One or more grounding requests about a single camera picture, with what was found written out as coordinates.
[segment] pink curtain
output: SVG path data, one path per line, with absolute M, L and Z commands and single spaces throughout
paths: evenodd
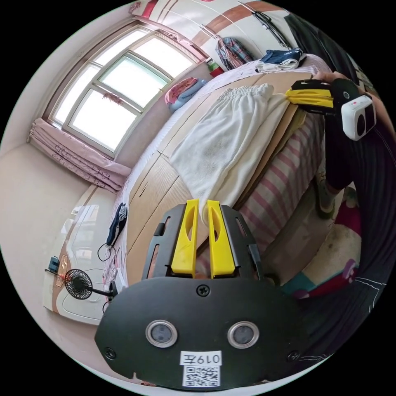
M 74 136 L 43 119 L 34 121 L 29 139 L 32 145 L 84 180 L 117 193 L 131 173 L 130 168 L 109 160 Z

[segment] window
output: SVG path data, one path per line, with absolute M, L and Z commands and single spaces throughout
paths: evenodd
M 197 61 L 160 32 L 134 27 L 86 62 L 49 118 L 114 157 L 147 106 Z

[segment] person's arm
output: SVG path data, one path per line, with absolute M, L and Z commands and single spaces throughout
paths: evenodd
M 313 79 L 315 80 L 321 80 L 324 81 L 328 84 L 331 84 L 336 78 L 344 78 L 346 80 L 349 80 L 346 76 L 344 76 L 341 73 L 338 72 L 333 72 L 333 73 L 324 73 L 324 72 L 319 72 L 318 74 L 316 74 Z M 356 85 L 358 87 L 359 93 L 361 95 L 365 95 L 368 94 L 371 98 L 372 98 L 372 102 L 374 104 L 375 107 L 375 113 L 377 115 L 377 119 L 380 120 L 385 127 L 387 128 L 387 130 L 390 132 L 390 134 L 392 135 L 392 137 L 394 138 L 394 140 L 396 141 L 396 133 L 395 133 L 395 128 L 392 125 L 392 121 L 389 117 L 389 114 L 385 108 L 385 105 L 383 104 L 382 100 L 380 98 L 378 98 L 377 96 L 373 95 L 373 94 L 369 94 L 368 92 L 364 91 L 362 88 L 360 88 L 358 85 Z

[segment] small fan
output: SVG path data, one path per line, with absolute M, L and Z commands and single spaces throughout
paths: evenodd
M 86 272 L 80 269 L 71 269 L 66 272 L 64 277 L 65 287 L 69 294 L 77 300 L 86 300 L 92 293 L 97 293 L 108 297 L 111 301 L 117 295 L 115 282 L 110 282 L 108 292 L 94 289 L 92 281 Z

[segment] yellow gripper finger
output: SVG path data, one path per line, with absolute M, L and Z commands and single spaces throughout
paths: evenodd
M 184 211 L 171 265 L 172 271 L 176 274 L 195 277 L 197 229 L 198 199 L 190 199 Z
M 293 104 L 308 104 L 333 108 L 333 98 L 329 90 L 293 90 L 286 92 L 287 99 Z
M 235 271 L 235 264 L 220 202 L 208 200 L 207 212 L 209 222 L 210 272 L 212 279 L 219 276 L 230 276 Z

